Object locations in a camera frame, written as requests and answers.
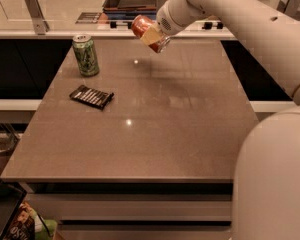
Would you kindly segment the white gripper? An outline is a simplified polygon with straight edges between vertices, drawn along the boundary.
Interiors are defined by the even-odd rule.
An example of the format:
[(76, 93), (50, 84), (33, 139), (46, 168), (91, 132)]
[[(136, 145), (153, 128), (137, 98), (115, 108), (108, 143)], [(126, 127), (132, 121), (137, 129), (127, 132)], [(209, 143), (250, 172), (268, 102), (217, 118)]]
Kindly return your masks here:
[(158, 25), (149, 26), (140, 40), (145, 45), (152, 45), (162, 38), (163, 33), (170, 36), (176, 35), (203, 18), (204, 11), (194, 7), (187, 0), (167, 0), (157, 12)]

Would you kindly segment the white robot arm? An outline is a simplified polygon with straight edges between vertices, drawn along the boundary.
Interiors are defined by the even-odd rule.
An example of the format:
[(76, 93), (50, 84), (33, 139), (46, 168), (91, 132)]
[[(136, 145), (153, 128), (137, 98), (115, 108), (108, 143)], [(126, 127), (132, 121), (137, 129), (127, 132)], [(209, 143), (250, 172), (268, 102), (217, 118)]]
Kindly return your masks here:
[(247, 135), (233, 176), (231, 240), (300, 240), (300, 22), (258, 0), (168, 0), (147, 45), (218, 17), (294, 105)]

